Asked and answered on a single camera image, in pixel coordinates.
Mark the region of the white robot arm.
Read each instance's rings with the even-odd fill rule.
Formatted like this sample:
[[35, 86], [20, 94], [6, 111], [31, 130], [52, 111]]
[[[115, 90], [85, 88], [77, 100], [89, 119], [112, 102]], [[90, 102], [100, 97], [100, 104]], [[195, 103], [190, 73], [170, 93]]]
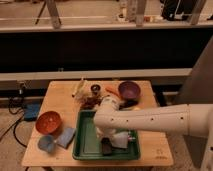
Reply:
[[207, 144], [200, 171], [213, 171], [213, 104], [181, 104], [142, 110], [120, 110], [119, 102], [105, 97], [94, 116], [100, 137], [111, 129], [174, 132], [205, 137]]

